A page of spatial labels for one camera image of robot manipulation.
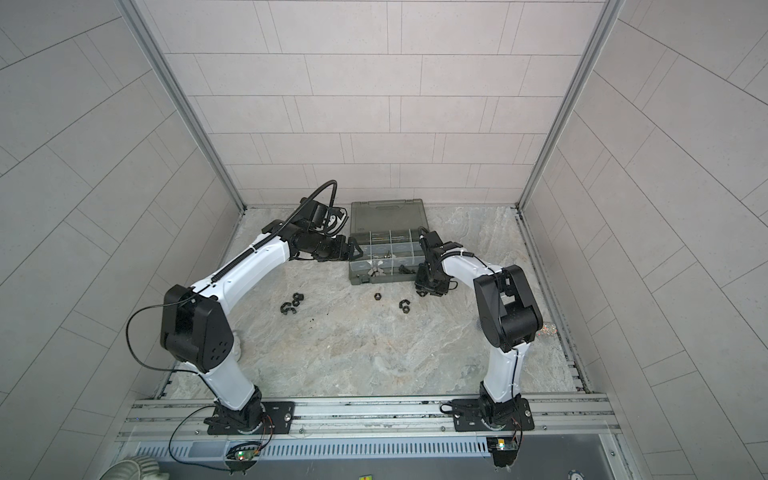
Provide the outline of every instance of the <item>metal bracket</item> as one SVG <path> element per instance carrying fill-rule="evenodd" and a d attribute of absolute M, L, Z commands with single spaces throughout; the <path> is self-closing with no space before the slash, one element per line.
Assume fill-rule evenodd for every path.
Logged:
<path fill-rule="evenodd" d="M 451 403 L 454 406 L 462 407 L 462 411 L 465 412 L 458 417 L 453 415 L 453 426 L 457 432 L 511 432 L 520 429 L 520 427 L 513 421 L 510 421 L 501 428 L 492 428 L 488 426 L 479 415 L 480 404 L 477 399 L 456 399 L 452 400 Z M 528 404 L 528 400 L 523 398 L 516 399 L 515 412 L 512 413 L 512 416 L 518 421 L 523 432 L 535 428 L 533 415 L 531 415 L 531 406 Z"/>

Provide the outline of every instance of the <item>marble surface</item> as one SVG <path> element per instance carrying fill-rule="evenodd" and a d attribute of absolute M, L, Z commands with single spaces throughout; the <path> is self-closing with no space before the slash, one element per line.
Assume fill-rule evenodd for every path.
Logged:
<path fill-rule="evenodd" d="M 290 209 L 252 208 L 237 231 L 235 257 Z M 514 211 L 508 207 L 427 207 L 431 230 L 487 263 L 518 264 L 528 274 L 545 318 L 526 357 L 524 392 L 570 392 L 574 383 L 556 327 L 533 274 Z M 475 394 L 485 376 L 488 341 L 476 324 L 475 293 L 467 286 L 443 297 L 415 294 L 413 283 L 352 286 L 344 262 L 292 261 L 264 277 L 232 310 L 242 339 L 239 364 L 264 396 L 390 396 Z M 279 307 L 301 292 L 294 315 Z M 375 301 L 374 293 L 382 299 Z M 411 300 L 411 311 L 398 303 Z M 196 377 L 174 374 L 167 398 L 212 398 Z"/>

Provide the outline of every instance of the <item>tiled wall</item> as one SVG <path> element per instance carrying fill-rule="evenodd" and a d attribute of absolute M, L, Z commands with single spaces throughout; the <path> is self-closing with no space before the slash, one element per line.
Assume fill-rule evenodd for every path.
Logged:
<path fill-rule="evenodd" d="M 128 316 L 211 271 L 238 212 L 111 0 L 2 2 L 0 29 L 0 478 L 79 480 L 161 379 Z M 160 314 L 131 337 L 167 366 Z"/>
<path fill-rule="evenodd" d="M 766 31 L 766 2 L 627 0 L 525 208 L 647 478 L 768 474 Z"/>
<path fill-rule="evenodd" d="M 137 4 L 248 204 L 516 202 L 602 8 Z"/>

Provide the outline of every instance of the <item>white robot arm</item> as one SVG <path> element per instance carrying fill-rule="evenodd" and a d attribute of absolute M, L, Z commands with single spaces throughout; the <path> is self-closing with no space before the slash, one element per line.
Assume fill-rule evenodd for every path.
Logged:
<path fill-rule="evenodd" d="M 241 433 L 256 430 L 263 419 L 261 392 L 240 371 L 232 353 L 233 334 L 227 314 L 273 268 L 309 253 L 314 260 L 354 260 L 362 251 L 354 240 L 337 233 L 346 211 L 319 204 L 314 197 L 331 180 L 303 199 L 285 221 L 263 228 L 256 241 L 192 287 L 176 285 L 165 295 L 161 345 L 196 372 L 217 397 L 214 416 L 206 419 Z M 525 275 L 517 266 L 486 265 L 457 243 L 443 243 L 436 232 L 423 230 L 420 243 L 426 261 L 419 267 L 416 289 L 442 296 L 456 278 L 475 290 L 483 332 L 494 347 L 480 385 L 482 416 L 489 425 L 504 425 L 519 396 L 522 361 L 541 328 Z M 502 294 L 514 298 L 504 304 Z"/>

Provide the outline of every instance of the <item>black mounting plate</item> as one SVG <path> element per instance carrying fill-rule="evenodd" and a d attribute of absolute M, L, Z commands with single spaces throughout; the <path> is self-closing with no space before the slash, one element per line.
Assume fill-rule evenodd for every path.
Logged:
<path fill-rule="evenodd" d="M 290 431 L 290 425 L 293 421 L 293 409 L 296 404 L 293 402 L 261 402 L 264 405 L 265 415 L 269 415 L 272 419 L 273 425 L 275 425 L 275 435 L 285 435 Z M 290 415 L 290 420 L 286 422 L 286 414 Z M 269 420 L 263 422 L 259 428 L 251 432 L 249 435 L 261 435 L 266 425 L 266 434 L 269 434 Z M 208 435 L 242 435 L 237 430 L 226 427 L 223 425 L 208 425 Z"/>
<path fill-rule="evenodd" d="M 480 413 L 478 399 L 456 399 L 451 400 L 451 404 L 457 407 L 463 407 L 462 410 L 466 412 L 462 413 L 458 418 L 456 418 L 456 415 L 453 416 L 453 428 L 457 432 L 511 432 L 520 429 L 512 420 L 500 429 L 492 429 L 488 427 L 485 422 L 482 421 L 482 417 L 478 415 Z M 522 426 L 523 432 L 533 430 L 535 428 L 533 415 L 527 416 L 525 414 L 525 412 L 531 411 L 531 406 L 528 404 L 528 400 L 522 397 L 517 398 L 515 400 L 515 407 L 515 412 L 512 413 L 512 415 Z"/>

